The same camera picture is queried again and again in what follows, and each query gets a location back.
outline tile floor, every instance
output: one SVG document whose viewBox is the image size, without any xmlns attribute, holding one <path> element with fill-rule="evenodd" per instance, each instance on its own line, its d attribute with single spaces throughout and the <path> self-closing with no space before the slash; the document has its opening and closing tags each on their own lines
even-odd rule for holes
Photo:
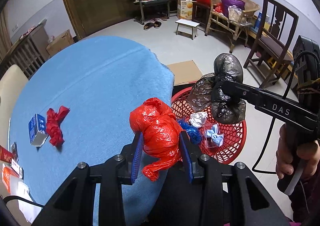
<svg viewBox="0 0 320 226">
<path fill-rule="evenodd" d="M 177 28 L 176 20 L 177 17 L 172 16 L 168 21 L 162 21 L 162 26 L 159 29 L 151 28 L 147 31 L 143 30 L 143 26 L 139 23 L 128 20 L 96 32 L 89 36 L 89 38 L 100 35 L 114 35 L 128 38 L 148 47 L 157 55 L 159 61 L 165 65 L 193 60 L 203 74 L 213 72 L 214 59 L 221 53 L 229 52 L 228 39 L 226 40 L 221 35 L 208 35 L 206 37 L 201 27 L 198 30 L 199 36 L 195 40 L 175 35 Z M 233 50 L 233 54 L 243 65 L 249 51 L 249 48 L 245 48 L 239 42 Z M 261 82 L 260 76 L 250 67 L 244 69 L 244 84 L 258 87 Z M 285 88 L 286 83 L 281 79 L 277 84 L 268 88 L 268 90 L 282 95 Z M 288 97 L 297 100 L 292 91 L 289 92 Z M 253 105 L 247 104 L 245 119 L 247 123 L 246 143 L 242 152 L 233 163 L 242 161 L 252 168 L 266 139 L 271 119 L 270 116 L 255 110 Z M 283 122 L 276 120 L 268 147 L 257 169 L 264 171 L 275 170 L 275 153 L 279 138 L 279 128 L 282 124 Z M 292 218 L 292 210 L 288 197 L 276 187 L 277 176 L 260 173 L 255 173 L 255 175 L 277 202 L 284 214 Z"/>
</svg>

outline white tissue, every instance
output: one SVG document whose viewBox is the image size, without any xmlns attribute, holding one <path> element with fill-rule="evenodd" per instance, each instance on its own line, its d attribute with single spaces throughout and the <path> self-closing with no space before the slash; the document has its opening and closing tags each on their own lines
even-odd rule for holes
<svg viewBox="0 0 320 226">
<path fill-rule="evenodd" d="M 204 125 L 208 117 L 207 112 L 197 112 L 197 113 L 192 113 L 190 115 L 190 124 L 196 128 L 200 128 Z"/>
</svg>

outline light blue cloth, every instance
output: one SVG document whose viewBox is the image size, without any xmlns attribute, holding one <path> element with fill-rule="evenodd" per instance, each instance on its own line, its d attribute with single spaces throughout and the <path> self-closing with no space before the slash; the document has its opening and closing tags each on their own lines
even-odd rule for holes
<svg viewBox="0 0 320 226">
<path fill-rule="evenodd" d="M 206 137 L 210 137 L 212 143 L 214 143 L 216 146 L 220 147 L 220 146 L 223 145 L 223 134 L 218 135 L 218 133 L 219 133 L 218 124 L 214 124 L 214 125 L 211 127 L 211 130 L 208 129 L 208 130 L 205 132 Z"/>
<path fill-rule="evenodd" d="M 100 36 L 62 50 L 34 74 L 11 117 L 10 144 L 17 142 L 19 165 L 31 197 L 45 204 L 77 163 L 104 163 L 133 140 L 129 113 L 148 98 L 171 105 L 173 74 L 145 46 L 120 37 Z M 61 124 L 61 152 L 49 143 L 30 145 L 28 123 L 49 108 L 70 108 Z M 123 186 L 127 225 L 139 225 L 158 198 L 166 171 L 156 182 L 141 174 L 155 158 L 142 155 L 133 186 Z M 98 224 L 97 185 L 93 225 Z"/>
</svg>

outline electrical outlet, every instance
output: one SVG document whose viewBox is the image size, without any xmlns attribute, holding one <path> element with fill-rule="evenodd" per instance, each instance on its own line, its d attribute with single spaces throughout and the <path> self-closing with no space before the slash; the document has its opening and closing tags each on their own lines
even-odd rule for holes
<svg viewBox="0 0 320 226">
<path fill-rule="evenodd" d="M 12 28 L 12 32 L 14 32 L 17 28 L 18 28 L 18 25 L 16 24 L 16 25 Z"/>
</svg>

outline slipper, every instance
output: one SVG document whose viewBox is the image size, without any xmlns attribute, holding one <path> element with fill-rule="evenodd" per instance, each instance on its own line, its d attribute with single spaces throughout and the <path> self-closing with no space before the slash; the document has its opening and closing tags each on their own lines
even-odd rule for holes
<svg viewBox="0 0 320 226">
<path fill-rule="evenodd" d="M 154 23 L 146 23 L 143 27 L 143 29 L 146 31 L 146 30 L 149 30 L 150 28 L 152 28 L 153 26 L 155 26 Z"/>
<path fill-rule="evenodd" d="M 161 22 L 155 21 L 154 22 L 154 26 L 155 26 L 156 29 L 160 28 Z"/>
</svg>

